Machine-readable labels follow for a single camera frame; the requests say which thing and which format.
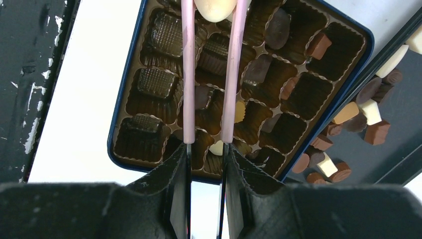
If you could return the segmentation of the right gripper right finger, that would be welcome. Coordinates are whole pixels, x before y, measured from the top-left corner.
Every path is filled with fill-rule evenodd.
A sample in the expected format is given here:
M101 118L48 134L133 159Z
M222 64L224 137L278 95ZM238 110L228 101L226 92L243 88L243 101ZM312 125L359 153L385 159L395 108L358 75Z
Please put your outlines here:
M419 239L422 206L397 185L283 184L229 146L232 239Z

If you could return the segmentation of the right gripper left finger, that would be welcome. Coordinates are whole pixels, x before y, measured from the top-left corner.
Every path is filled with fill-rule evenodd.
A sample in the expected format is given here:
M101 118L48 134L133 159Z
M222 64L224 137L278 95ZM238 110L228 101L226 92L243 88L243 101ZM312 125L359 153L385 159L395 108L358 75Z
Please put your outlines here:
M188 239L186 146L136 181L2 183L3 239Z

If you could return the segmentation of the black chocolate tray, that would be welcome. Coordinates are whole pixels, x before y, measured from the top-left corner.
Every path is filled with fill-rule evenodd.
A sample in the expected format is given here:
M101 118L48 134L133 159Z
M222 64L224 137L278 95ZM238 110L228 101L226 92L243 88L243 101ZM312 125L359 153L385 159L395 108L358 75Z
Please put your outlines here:
M419 0L353 0L333 3L368 28L374 38L370 60L345 95L352 97L399 49L422 23ZM386 141L370 145L364 132L343 130L327 150L335 162L345 162L351 175L345 184L405 184L422 169L422 57L408 50L397 65L404 78L380 105L381 117L390 123Z

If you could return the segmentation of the pink tongs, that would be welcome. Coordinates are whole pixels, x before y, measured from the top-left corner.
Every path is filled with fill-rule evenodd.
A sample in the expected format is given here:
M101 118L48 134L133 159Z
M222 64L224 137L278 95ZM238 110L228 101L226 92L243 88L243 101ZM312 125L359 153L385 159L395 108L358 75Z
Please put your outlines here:
M229 145L233 139L235 104L237 92L237 80L239 74L239 64L241 58L242 41L246 20L248 2L238 0L232 14L232 25L229 39L228 60L226 69L226 80L224 90L224 101L222 111L222 136L223 159L221 164L222 176L220 184L219 198L219 222L216 237L219 239L222 235L225 186L226 186L226 166L228 162ZM192 144L195 141L195 24L194 24L194 1L183 0L181 2L182 10L182 35L183 35L183 80L184 80L184 104L183 104L183 134L186 144L186 172L187 172L187 224L191 223L191 161Z

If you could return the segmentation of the blue chocolate box with insert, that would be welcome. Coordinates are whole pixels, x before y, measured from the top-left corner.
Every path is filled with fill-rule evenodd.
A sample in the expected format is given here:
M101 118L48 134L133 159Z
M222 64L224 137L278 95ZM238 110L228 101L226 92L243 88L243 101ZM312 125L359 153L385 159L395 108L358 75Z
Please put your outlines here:
M195 13L196 181L218 184L231 22ZM108 154L118 166L150 171L183 142L182 7L147 0L123 72ZM355 81L373 50L372 33L320 0L254 0L247 9L236 100L244 104L233 144L283 180Z

